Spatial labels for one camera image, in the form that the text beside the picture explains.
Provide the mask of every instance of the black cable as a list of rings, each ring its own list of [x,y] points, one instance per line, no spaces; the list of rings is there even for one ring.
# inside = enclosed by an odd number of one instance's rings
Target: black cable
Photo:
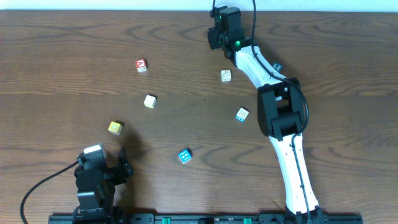
[[[216,4],[216,0],[213,0],[213,7],[211,8],[211,10],[212,10],[212,16],[214,17],[214,6],[215,6],[215,4]]]
[[[72,168],[72,167],[75,166],[76,164],[78,164],[77,161],[74,162],[74,163],[72,163],[72,164],[70,164],[68,167],[64,168],[63,170],[60,170],[60,171],[54,173],[53,175],[44,178],[44,179],[43,179],[42,181],[40,181],[39,183],[35,184],[35,185],[26,193],[24,199],[22,199],[21,208],[20,208],[21,219],[22,219],[22,221],[23,221],[25,224],[28,224],[28,222],[27,222],[26,217],[25,217],[24,206],[25,206],[25,202],[26,202],[27,198],[29,197],[29,195],[30,195],[38,186],[40,186],[40,185],[43,184],[44,182],[50,180],[51,178],[53,178],[53,177],[55,177],[55,176],[60,175],[61,173],[67,171],[68,169]]]
[[[79,209],[80,209],[80,205],[77,206],[77,207],[74,209],[73,213],[72,213],[72,224],[75,224],[75,223],[76,223],[76,220],[77,220],[77,212],[79,211]]]
[[[295,139],[298,135],[302,134],[302,133],[304,132],[305,128],[307,127],[307,125],[308,125],[308,119],[309,119],[309,117],[310,117],[310,111],[309,111],[309,109],[308,109],[308,102],[307,102],[307,99],[305,99],[305,96],[304,96],[303,92],[301,91],[301,89],[300,89],[296,84],[292,83],[292,82],[289,81],[289,80],[276,77],[276,76],[274,75],[274,72],[271,72],[271,71],[259,60],[257,54],[256,54],[255,51],[254,51],[254,31],[255,31],[255,29],[256,29],[256,0],[253,0],[253,13],[254,13],[254,15],[253,15],[253,28],[252,28],[252,32],[251,32],[251,50],[252,50],[252,53],[253,53],[254,57],[255,57],[256,60],[259,62],[259,64],[261,65],[261,67],[262,67],[272,78],[275,78],[276,80],[279,80],[279,81],[281,81],[281,82],[284,82],[284,83],[287,84],[288,86],[293,87],[294,89],[296,89],[297,92],[299,93],[301,99],[303,100],[303,103],[304,103],[304,107],[305,107],[305,120],[304,120],[304,122],[303,122],[302,128],[301,128],[299,131],[297,131],[297,133],[295,133],[295,134],[293,135],[293,137],[292,137],[292,143],[290,144],[290,146],[291,146],[292,149],[293,149],[293,153],[294,153],[294,157],[295,157],[296,165],[297,165],[297,169],[298,169],[298,175],[299,175],[299,177],[300,177],[300,182],[301,182],[301,186],[300,186],[300,187],[301,187],[302,190],[303,190],[305,205],[306,205],[306,207],[307,207],[307,215],[308,215],[307,223],[312,223],[310,208],[309,208],[309,206],[308,206],[307,194],[305,193],[303,177],[302,177],[301,170],[300,170],[300,165],[299,165],[299,159],[297,158],[296,148],[295,148],[295,144],[294,144],[294,139]]]

